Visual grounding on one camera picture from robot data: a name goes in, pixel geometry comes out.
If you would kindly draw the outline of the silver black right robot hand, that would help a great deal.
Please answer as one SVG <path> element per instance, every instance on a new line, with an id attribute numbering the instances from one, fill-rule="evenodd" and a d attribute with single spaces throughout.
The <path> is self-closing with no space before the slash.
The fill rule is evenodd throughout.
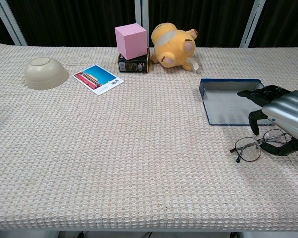
<path id="1" fill-rule="evenodd" d="M 238 96 L 246 97 L 262 108 L 249 113 L 249 125 L 254 135 L 259 135 L 258 121 L 267 119 L 291 136 L 281 147 L 263 143 L 260 147 L 273 155 L 287 156 L 298 151 L 298 90 L 289 91 L 269 85 L 253 91 L 239 91 Z"/>

